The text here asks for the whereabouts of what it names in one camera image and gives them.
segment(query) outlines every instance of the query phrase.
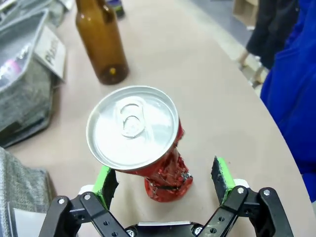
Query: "red can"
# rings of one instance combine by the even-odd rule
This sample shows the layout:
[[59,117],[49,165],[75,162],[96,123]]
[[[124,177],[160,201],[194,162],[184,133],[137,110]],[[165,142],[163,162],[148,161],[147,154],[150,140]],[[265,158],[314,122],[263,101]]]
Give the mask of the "red can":
[[145,177],[148,196],[181,198],[193,178],[177,145],[184,135],[172,100],[148,86],[114,91],[92,111],[86,130],[93,155],[120,172]]

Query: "amber bottle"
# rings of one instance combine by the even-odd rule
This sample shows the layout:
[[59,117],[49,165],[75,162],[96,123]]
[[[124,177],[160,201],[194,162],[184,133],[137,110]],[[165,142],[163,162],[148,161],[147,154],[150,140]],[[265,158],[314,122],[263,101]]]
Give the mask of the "amber bottle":
[[128,75],[116,14],[104,0],[76,0],[76,25],[94,71],[103,84]]

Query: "table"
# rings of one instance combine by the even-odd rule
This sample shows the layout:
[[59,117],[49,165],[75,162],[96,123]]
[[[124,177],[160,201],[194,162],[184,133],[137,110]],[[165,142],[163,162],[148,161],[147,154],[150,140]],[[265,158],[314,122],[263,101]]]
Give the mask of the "table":
[[[143,178],[118,173],[111,211],[123,226],[205,223],[219,205],[210,179],[218,155],[254,191],[277,190],[294,236],[314,237],[315,216],[293,157],[263,103],[213,40],[208,17],[189,0],[125,0],[123,5],[126,17],[119,27],[131,69],[127,80],[115,86],[98,82],[76,31],[74,9],[58,29],[68,48],[67,84],[58,90],[52,123],[9,150],[25,165],[48,169],[58,194],[74,198],[80,187],[94,183],[101,168],[85,140],[93,107],[123,86],[154,86],[178,108],[186,131],[179,151],[194,184],[181,200],[158,203],[147,197]],[[92,237],[90,227],[82,232]],[[239,218],[230,237],[252,236],[250,222]]]

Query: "blue clothing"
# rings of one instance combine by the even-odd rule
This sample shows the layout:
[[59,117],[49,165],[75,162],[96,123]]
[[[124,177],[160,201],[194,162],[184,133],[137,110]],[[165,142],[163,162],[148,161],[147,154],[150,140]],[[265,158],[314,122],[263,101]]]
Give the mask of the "blue clothing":
[[301,0],[285,49],[262,87],[261,99],[278,125],[316,200],[316,0]]

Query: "silver can top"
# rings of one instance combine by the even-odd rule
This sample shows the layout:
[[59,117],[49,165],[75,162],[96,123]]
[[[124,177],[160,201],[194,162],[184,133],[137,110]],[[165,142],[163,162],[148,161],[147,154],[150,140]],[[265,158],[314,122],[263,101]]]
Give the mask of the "silver can top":
[[179,116],[172,100],[149,86],[129,86],[103,98],[87,123],[92,154],[117,170],[135,170],[162,157],[172,146]]

